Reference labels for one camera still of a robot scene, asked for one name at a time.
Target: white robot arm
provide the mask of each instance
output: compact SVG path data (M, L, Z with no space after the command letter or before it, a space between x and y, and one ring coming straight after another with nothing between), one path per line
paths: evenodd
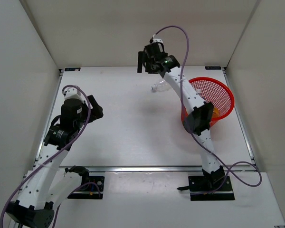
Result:
M174 67L170 72L166 72L163 79L171 85L176 94L181 97L181 68ZM200 108L205 103L205 100L199 96L199 94L193 89L187 78L183 76L183 99L184 106L188 113L194 112L194 108ZM214 153L214 147L212 144L210 129L205 129L200 135L195 135L196 139L203 144L207 149ZM206 151L201 152L202 167L208 173L219 169L220 163L217 159Z
M142 72L142 66L148 74L160 74L171 85L176 94L181 97L181 68L176 58L164 50L161 39L152 38L150 43L138 53L137 72ZM208 103L193 89L188 79L182 77L183 102L187 113L186 127L189 132L208 150L214 153L214 147L210 136L210 121L213 112L213 104ZM202 170L210 186L224 178L225 173L220 162L209 152L202 151Z
M88 117L88 106L80 96L76 88L66 88L63 91L64 104L61 106L61 115L54 118L49 131L44 139L44 145L57 146L62 150L78 135L83 124L102 118L103 109L98 105L92 95L88 101L93 107ZM76 188L89 182L89 171L80 166L73 166L66 170L64 178L50 189L56 172L67 156L71 145L53 158L49 163L44 162L57 153L56 150L43 150L36 160L33 171L39 169L22 188L22 192L14 202L10 202L6 213L17 223L31 228L47 228L53 218L54 211L61 202L68 197Z

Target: enclosure wall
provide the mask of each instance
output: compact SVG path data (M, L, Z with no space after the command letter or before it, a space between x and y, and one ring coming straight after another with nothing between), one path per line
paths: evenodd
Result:
M260 2L227 75L285 218L285 0Z
M137 52L167 25L190 38L188 66L225 67L257 0L22 0L58 67L135 66ZM160 34L183 59L185 37Z
M58 77L20 2L0 0L0 212L32 168Z

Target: purple cable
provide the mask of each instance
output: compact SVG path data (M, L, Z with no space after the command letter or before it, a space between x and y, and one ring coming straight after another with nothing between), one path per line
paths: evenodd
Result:
M76 85L66 85L65 87L63 87L62 91L64 91L67 87L72 87L72 88L75 88L77 89L79 92L82 93L82 95L84 96L86 102L87 102L87 106L88 106L88 114L87 114L87 120L90 119L90 115L91 115L91 105L89 103L89 100L87 98L87 95L84 93L84 91L82 91L78 86ZM60 151L58 151L57 153L55 153L53 156L51 156L49 159L47 159L43 165L46 165L48 164L51 160L53 160L54 158L56 158L59 154L61 154L65 149L67 149L69 146L71 146L78 138L79 136L82 134L82 132L84 131L84 129L86 128L88 124L88 121L85 122L85 124L83 125L81 131L78 133L78 135L72 140L70 141L65 147L63 147ZM39 170L41 170L44 166L43 165L40 165L38 166L35 170L33 170L33 172L27 176L23 182L20 183L20 185L13 191L13 193L11 194L11 196L8 198L7 202L5 203L3 209L2 209L2 212L1 212L1 215L0 215L0 228L3 228L3 219L4 219L4 214L5 214L5 211L8 207L8 204L9 202L11 202L11 200L13 199L13 197L17 194L17 192L21 189L21 187L32 177L34 176Z
M181 87L180 87L180 98L181 98L181 99L180 99L180 102L181 102L181 115L183 115L183 114L185 113L185 106L184 106L184 97L183 97L183 93L182 93L182 91L183 91L183 88L182 88L182 83L183 83L182 77L183 77L183 71L184 71L184 67L185 67L186 61L187 61L187 57L188 57L188 54L189 54L189 37L188 37L188 34L186 33L186 31L185 31L183 28L181 28L181 27L179 27L179 26L176 26L176 25L170 25L170 26L163 27L163 28L160 29L158 32L156 32L155 34L157 35L157 34L159 34L161 31L163 31L163 30L165 30L165 29L167 29L167 28L177 28L177 29L180 29L180 30L185 34L186 40L187 40L186 55L185 55L185 58L184 58L184 61L183 61L183 63L182 63L181 70L180 70L180 79L181 79L181 80L180 80L180 86L181 86ZM213 155L217 160L219 160L219 162L220 162L224 167L226 167L226 169L227 169L227 173L226 173L226 175L225 175L225 177L224 177L224 179L223 179L221 185L220 185L217 189L212 190L212 191L197 192L197 193L194 193L194 195L200 195L200 194L205 194L205 193L212 193L212 192L217 191L218 189L220 189L220 188L223 186L223 184L225 183L225 181L226 181L227 176L228 176L229 173L231 173L234 177L236 177L240 182L242 182L243 184L245 184L245 185L247 185L247 186L250 186L250 187L257 187L257 186L259 186L259 185L262 183L262 175L261 175L261 172L259 171L259 169L258 169L255 165L253 165L252 163L249 163L249 162L247 162L247 161L239 161L239 162L234 163L234 164L231 165L230 167L228 167L216 154L214 154L212 151L210 151L209 149L207 149L204 145L202 145L202 144L195 138L195 136L194 136L194 134L192 133L192 131L191 131L190 128L188 128L188 130L189 130L189 133L191 134L192 138L194 139L194 141L195 141L201 148L203 148L205 151L207 151L208 153L212 154L212 155ZM236 166L237 164L240 164L240 163L248 164L248 165L252 166L254 169L256 169L256 171L257 171L257 173L259 174L259 177L260 177L260 181L259 181L258 184L253 185L253 184L249 184L249 183L244 182L242 179L240 179L240 178L231 170L234 166Z
M78 188L76 188L74 191L77 191L77 190L81 189L82 187L84 187L85 185L88 185L88 184L93 184L93 185L96 186L97 191L98 191L98 196L99 196L99 198L100 198L100 189L99 189L98 185L95 184L94 182L85 183L85 184L79 186ZM56 209L56 213L55 213L55 217L54 217L54 222L53 222L52 228L55 228L55 225L56 225L56 222L57 222L57 217L58 217L59 208L60 208L60 205L59 205L59 206L57 207L57 209Z

